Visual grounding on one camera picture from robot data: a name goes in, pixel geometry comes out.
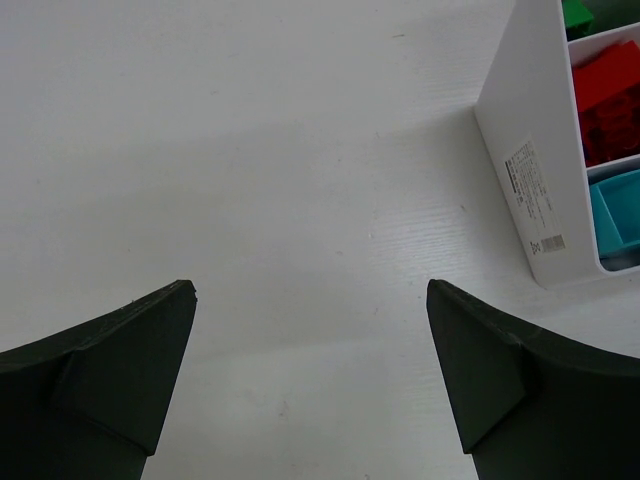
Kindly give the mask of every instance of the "red block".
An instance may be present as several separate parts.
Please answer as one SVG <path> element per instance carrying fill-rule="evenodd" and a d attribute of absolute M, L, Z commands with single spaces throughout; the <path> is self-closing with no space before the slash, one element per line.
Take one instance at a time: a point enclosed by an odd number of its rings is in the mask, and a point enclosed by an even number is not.
<path fill-rule="evenodd" d="M 640 153 L 640 48 L 613 45 L 573 70 L 587 166 Z"/>

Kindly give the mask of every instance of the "white table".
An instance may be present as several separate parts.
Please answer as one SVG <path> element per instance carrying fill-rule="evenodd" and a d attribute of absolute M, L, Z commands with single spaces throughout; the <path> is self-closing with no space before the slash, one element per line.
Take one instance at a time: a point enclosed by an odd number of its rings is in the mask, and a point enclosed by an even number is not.
<path fill-rule="evenodd" d="M 189 278 L 145 480 L 476 478 L 430 278 L 640 356 L 637 280 L 529 274 L 471 111 L 510 5 L 3 2 L 0 349 Z"/>

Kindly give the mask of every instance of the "product label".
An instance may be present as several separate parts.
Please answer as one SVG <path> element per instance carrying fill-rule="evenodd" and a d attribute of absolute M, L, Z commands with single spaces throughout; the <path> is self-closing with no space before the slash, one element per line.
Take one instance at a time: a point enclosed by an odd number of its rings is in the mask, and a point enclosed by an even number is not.
<path fill-rule="evenodd" d="M 507 156 L 504 164 L 525 236 L 523 240 L 529 242 L 531 253 L 538 256 L 567 248 L 533 140 L 528 138 Z"/>

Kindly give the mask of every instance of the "white plastic container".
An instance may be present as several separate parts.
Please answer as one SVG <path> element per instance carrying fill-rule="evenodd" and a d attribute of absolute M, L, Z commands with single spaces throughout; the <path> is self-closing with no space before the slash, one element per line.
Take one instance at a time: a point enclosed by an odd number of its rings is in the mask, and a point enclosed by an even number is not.
<path fill-rule="evenodd" d="M 640 43 L 640 24 L 568 42 L 561 0 L 517 0 L 475 108 L 531 270 L 543 287 L 640 271 L 598 258 L 589 182 L 640 168 L 640 156 L 587 169 L 571 66 Z"/>

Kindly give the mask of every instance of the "table surface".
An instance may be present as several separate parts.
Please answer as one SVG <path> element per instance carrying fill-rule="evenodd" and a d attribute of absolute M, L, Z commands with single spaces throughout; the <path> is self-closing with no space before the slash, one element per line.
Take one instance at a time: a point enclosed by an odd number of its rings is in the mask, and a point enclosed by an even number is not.
<path fill-rule="evenodd" d="M 473 479 L 445 278 L 640 356 L 634 278 L 530 276 L 472 113 L 509 0 L 7 0 L 0 349 L 193 280 L 145 480 Z"/>

